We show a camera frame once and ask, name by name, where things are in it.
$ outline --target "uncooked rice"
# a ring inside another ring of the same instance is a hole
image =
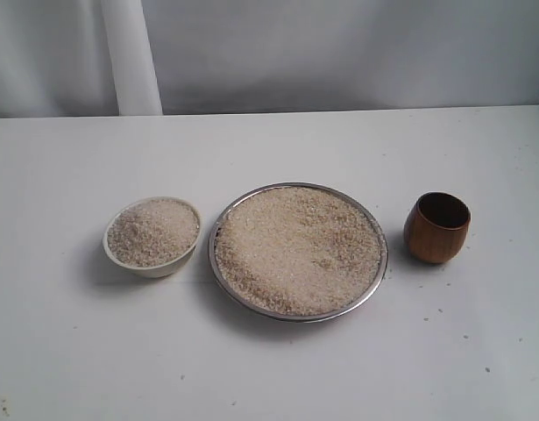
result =
[[[258,193],[231,210],[216,263],[246,301],[284,315],[342,309],[374,280],[383,239],[355,206],[319,189]]]
[[[125,210],[108,231],[108,245],[123,263],[158,266],[182,256],[199,233],[199,220],[185,203],[153,199]]]

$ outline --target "white curtain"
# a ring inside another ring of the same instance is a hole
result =
[[[0,0],[0,117],[538,102],[539,0]]]

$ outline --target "white table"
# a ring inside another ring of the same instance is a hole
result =
[[[342,190],[387,235],[387,278],[344,317],[274,322],[213,281],[216,216],[284,181]],[[409,208],[431,190],[472,210],[465,248],[443,267],[402,252]],[[179,274],[139,282],[100,240],[117,210],[159,195],[196,204],[202,241]],[[1,119],[7,414],[539,420],[539,106]]]

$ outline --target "wooden cup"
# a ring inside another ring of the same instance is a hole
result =
[[[417,259],[445,263],[462,248],[470,219],[470,210],[461,200],[446,193],[427,193],[409,212],[403,239]]]

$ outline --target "stainless steel plate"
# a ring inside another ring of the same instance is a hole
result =
[[[341,309],[329,311],[323,314],[315,314],[311,316],[294,316],[294,315],[282,314],[275,311],[266,310],[259,307],[258,305],[255,305],[253,303],[250,303],[249,301],[246,301],[243,297],[241,297],[241,295],[239,295],[238,292],[236,292],[230,286],[230,284],[224,279],[222,273],[220,272],[220,269],[218,268],[218,264],[216,263],[216,256],[215,256],[216,237],[218,236],[218,232],[222,224],[224,223],[224,220],[226,219],[227,215],[230,212],[232,212],[234,208],[239,206],[244,200],[247,200],[252,196],[255,196],[267,190],[284,189],[288,187],[303,187],[303,188],[309,188],[309,189],[319,189],[319,190],[323,190],[325,192],[331,193],[332,195],[345,200],[345,202],[350,203],[355,208],[359,209],[368,218],[368,220],[371,222],[372,228],[376,232],[376,235],[379,237],[380,262],[379,262],[376,275],[374,276],[374,281],[372,281],[368,289],[359,298],[355,299],[353,302],[349,303],[348,305],[346,305],[345,307]],[[305,182],[283,182],[279,184],[272,184],[270,186],[261,187],[259,189],[252,190],[249,193],[246,193],[245,195],[241,196],[240,198],[232,202],[223,211],[223,213],[218,217],[215,224],[213,225],[213,228],[209,236],[209,261],[213,269],[213,272],[215,273],[215,277],[216,277],[216,281],[218,285],[224,291],[226,291],[226,293],[230,297],[232,297],[238,303],[244,305],[244,307],[247,307],[248,309],[255,311],[256,313],[261,314],[263,316],[267,316],[269,318],[274,318],[274,319],[282,320],[286,322],[303,322],[303,323],[322,322],[323,320],[336,318],[337,316],[341,316],[342,314],[345,314],[353,309],[356,309],[357,307],[359,307],[360,304],[364,303],[374,293],[376,288],[378,288],[378,286],[380,285],[380,282],[382,281],[384,277],[384,273],[386,272],[387,260],[388,260],[388,247],[386,243],[386,238],[384,237],[384,232],[382,232],[380,225],[378,224],[376,219],[372,216],[371,212],[369,212],[360,203],[348,197],[347,195],[341,193],[340,191],[330,189],[324,186],[319,186],[317,184],[308,184]]]

